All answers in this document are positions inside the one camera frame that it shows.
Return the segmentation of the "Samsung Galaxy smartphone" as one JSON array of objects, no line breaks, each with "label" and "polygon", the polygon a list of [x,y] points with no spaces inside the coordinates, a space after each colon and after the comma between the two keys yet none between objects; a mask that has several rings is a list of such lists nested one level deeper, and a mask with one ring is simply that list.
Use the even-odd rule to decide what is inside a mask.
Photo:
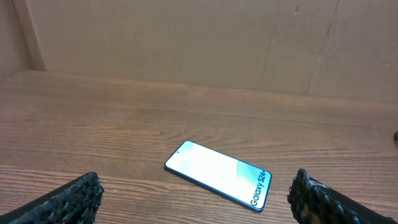
[{"label": "Samsung Galaxy smartphone", "polygon": [[272,174],[260,167],[184,141],[166,160],[165,168],[252,211],[262,212]]}]

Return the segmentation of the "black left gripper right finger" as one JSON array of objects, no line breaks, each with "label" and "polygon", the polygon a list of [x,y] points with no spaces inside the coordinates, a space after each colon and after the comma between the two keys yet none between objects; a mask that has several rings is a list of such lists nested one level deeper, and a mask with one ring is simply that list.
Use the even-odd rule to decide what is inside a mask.
[{"label": "black left gripper right finger", "polygon": [[324,224],[397,224],[299,169],[289,188],[287,201],[298,223]]}]

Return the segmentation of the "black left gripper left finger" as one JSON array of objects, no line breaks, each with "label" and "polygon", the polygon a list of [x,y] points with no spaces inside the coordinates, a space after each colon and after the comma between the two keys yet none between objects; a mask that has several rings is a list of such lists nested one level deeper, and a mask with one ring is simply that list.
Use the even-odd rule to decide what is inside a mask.
[{"label": "black left gripper left finger", "polygon": [[1,215],[1,223],[93,224],[104,188],[95,172],[73,181]]}]

